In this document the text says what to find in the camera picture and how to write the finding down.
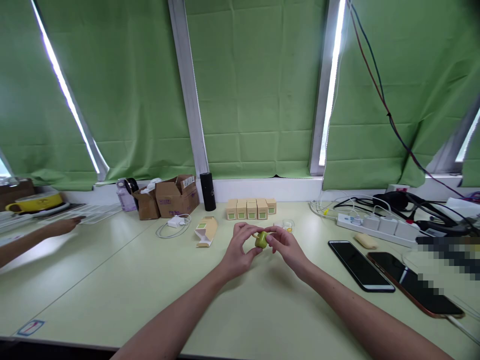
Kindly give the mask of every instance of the black smartphone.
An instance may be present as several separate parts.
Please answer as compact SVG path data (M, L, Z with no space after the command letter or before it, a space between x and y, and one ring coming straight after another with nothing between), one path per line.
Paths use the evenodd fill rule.
M395 291L395 287L350 241L329 241L328 245L364 291L369 293L393 293Z
M420 310L432 318L452 315L463 318L465 313L446 296L436 293L427 281L388 252L369 252L367 257L391 280Z

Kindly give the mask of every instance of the small green toy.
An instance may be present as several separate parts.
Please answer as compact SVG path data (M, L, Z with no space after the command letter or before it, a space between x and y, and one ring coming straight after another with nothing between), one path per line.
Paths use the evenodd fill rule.
M265 249L268 245L267 243L267 235L268 233L265 232L265 231L262 231L261 233L258 234L258 236L256 235L253 235L254 238L256 238L255 240L255 246L257 248L262 248L262 249Z

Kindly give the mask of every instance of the green curtain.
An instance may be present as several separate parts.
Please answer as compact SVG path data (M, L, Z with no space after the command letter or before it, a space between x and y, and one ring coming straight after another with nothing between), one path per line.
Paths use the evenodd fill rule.
M185 6L213 177L309 177L325 0Z
M38 0L83 118L120 177L195 171L167 0Z
M97 174L30 1L0 1L0 148L15 176L91 190Z
M356 9L396 127L426 167L480 90L475 19L464 1L371 0L358 2ZM351 22L349 9L345 11L345 19ZM407 159L390 127L353 26L345 22L346 26L324 189L384 189L397 183L419 186L425 175ZM362 44L375 71L363 39Z
M480 187L480 125L477 124L466 150L462 167L462 187Z

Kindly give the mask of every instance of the water bottle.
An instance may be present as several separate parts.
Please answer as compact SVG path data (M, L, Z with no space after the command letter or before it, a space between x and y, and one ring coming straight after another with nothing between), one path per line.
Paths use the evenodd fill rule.
M116 194L118 195L118 200L120 200L121 209L124 212L137 210L134 197L125 188L124 179L122 177L116 183Z

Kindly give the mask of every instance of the red cable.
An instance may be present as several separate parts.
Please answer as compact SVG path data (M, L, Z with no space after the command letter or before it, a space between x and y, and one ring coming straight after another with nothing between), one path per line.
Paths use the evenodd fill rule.
M358 42L358 46L360 47L360 52L361 52L361 56L363 57L363 61L365 61L365 65L366 65L366 68L368 69L368 73L370 74L370 77L371 77L371 80L373 81L373 84L375 85L375 89L376 89L376 92L378 93L378 96L380 97L380 100L383 104L383 106L385 107L386 111L388 112L388 116L390 117L390 120L391 120L391 125L393 127L393 130L395 131L396 135L398 136L398 138L400 139L400 141L403 143L403 140L397 130L397 126L395 125L395 122L394 122L394 119L392 117L392 114L390 113L390 109L389 107L387 106L387 103L385 102L384 98L382 97L382 94L380 93L380 89L377 85L377 82L372 74L372 70L370 70L370 66L369 66L369 62L367 61L367 58L365 57L365 54L364 54L364 49L362 47L362 42L360 41L360 36L359 36L359 32L357 31L357 25L355 24L355 18L354 18L354 15L352 12L350 12L350 16L351 16L351 21L353 23L353 29L355 30L355 35L356 35L356 40ZM458 191L452 189L450 186L448 186L447 184L441 182L440 180L434 178L432 176L431 173L429 173L427 171L427 169L423 168L423 166L420 164L420 162L417 160L417 157L415 156L415 154L412 152L412 150L410 148L408 148L407 146L406 147L406 150L408 152L408 154L410 155L411 159L413 160L413 162L419 167L421 168L425 174L427 174L429 177L431 177L433 180L435 180L437 183L439 184L442 184L444 187L446 187L447 189L451 190L452 192L454 192L455 194L457 194L459 197L463 198L464 196L459 193Z

